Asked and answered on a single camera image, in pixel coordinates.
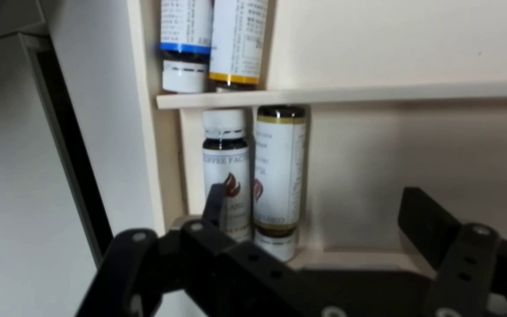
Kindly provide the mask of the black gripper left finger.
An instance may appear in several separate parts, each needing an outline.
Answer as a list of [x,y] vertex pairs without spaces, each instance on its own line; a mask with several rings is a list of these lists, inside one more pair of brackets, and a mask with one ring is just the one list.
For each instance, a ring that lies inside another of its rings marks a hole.
[[203,211],[203,220],[222,229],[224,215],[226,215],[226,185],[215,183],[210,187]]

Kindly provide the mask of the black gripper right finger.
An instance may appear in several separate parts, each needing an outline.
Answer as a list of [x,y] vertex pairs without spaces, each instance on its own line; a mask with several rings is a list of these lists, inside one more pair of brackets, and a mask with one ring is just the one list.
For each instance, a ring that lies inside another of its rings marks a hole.
[[427,259],[439,268],[462,229],[442,204],[419,187],[405,187],[402,194],[398,227]]

